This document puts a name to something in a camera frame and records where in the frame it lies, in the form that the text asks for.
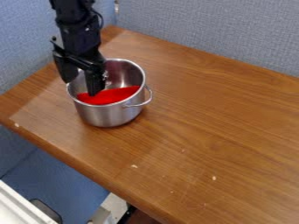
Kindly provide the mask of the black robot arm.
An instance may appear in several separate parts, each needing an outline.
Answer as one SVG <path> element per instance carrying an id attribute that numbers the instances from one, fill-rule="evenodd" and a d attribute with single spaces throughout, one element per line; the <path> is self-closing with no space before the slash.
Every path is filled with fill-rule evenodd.
<path id="1" fill-rule="evenodd" d="M 103 16 L 93 10 L 95 0 L 49 0 L 56 12 L 55 22 L 60 38 L 52 37 L 52 57 L 65 83 L 84 72 L 88 94 L 96 95 L 105 87 L 105 58 L 100 46 Z"/>

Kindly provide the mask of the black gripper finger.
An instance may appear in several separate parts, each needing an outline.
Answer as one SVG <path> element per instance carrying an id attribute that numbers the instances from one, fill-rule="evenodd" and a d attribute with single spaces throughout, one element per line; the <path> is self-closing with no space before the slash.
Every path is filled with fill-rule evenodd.
<path id="1" fill-rule="evenodd" d="M 68 59 L 59 55 L 53 56 L 53 60 L 60 73 L 60 78 L 65 83 L 72 82 L 79 75 L 77 67 L 69 62 Z"/>
<path id="2" fill-rule="evenodd" d="M 84 72 L 88 95 L 95 96 L 105 88 L 105 70 L 89 69 Z"/>

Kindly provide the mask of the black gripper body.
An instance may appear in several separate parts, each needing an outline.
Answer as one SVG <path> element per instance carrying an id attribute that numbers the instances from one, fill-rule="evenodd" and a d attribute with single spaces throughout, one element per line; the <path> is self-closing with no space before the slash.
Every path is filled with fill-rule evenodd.
<path id="1" fill-rule="evenodd" d="M 59 55 L 84 71 L 105 70 L 105 59 L 99 52 L 100 28 L 97 17 L 56 17 L 60 36 L 52 38 L 52 56 Z"/>

